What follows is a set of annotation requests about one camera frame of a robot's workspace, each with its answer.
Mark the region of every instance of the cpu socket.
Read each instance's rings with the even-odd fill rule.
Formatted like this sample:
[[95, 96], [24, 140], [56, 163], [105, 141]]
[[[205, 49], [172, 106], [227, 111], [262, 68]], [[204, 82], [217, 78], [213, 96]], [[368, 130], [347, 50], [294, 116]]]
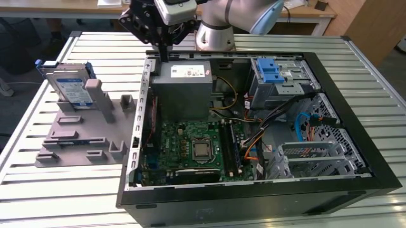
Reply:
[[209, 137], [196, 137], [191, 139], [191, 157], [197, 163], [205, 163], [211, 160], [212, 149]]

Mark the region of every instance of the robotic arm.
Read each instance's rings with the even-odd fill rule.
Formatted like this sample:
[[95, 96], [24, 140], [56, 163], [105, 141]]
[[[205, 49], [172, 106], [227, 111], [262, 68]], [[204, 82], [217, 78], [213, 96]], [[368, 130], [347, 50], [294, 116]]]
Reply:
[[196, 28], [197, 4], [203, 4], [196, 34], [201, 50], [232, 49], [231, 26], [252, 34], [268, 33], [283, 8], [283, 0], [132, 0], [119, 23], [144, 44], [152, 44], [164, 62], [173, 44]]

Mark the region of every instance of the wooden desk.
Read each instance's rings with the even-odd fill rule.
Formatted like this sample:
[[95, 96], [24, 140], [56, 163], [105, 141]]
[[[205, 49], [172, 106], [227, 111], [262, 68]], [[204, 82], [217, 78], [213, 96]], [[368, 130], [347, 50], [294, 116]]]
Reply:
[[[99, 9], [97, 0], [0, 0], [0, 17], [25, 18], [75, 18], [75, 19], [116, 19], [128, 8]], [[292, 23], [315, 23], [312, 35], [320, 36], [331, 18], [336, 16], [330, 7], [319, 11], [312, 7], [296, 7], [290, 10]], [[286, 22], [287, 12], [282, 12], [278, 22]]]

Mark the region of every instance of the motherboard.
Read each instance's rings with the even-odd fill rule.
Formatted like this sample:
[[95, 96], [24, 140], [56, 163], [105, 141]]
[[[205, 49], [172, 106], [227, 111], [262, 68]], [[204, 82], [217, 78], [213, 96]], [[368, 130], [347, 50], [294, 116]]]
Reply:
[[254, 180], [240, 122], [163, 122], [160, 150], [145, 154], [148, 185]]

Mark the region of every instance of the green motherboard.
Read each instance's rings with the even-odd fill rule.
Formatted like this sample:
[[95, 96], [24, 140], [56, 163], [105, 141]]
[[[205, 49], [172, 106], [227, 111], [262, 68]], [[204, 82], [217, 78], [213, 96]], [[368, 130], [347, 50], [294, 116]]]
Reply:
[[[180, 169], [217, 169], [220, 170], [219, 182], [250, 181], [254, 179], [250, 162], [242, 160], [243, 154], [233, 159], [239, 160], [237, 175], [229, 175], [224, 169], [224, 155], [220, 136], [220, 122], [163, 122], [160, 151], [148, 154], [147, 163], [156, 163], [152, 169], [144, 172], [148, 185], [168, 185], [168, 170]], [[236, 144], [244, 139], [243, 125], [240, 122], [229, 124]]]

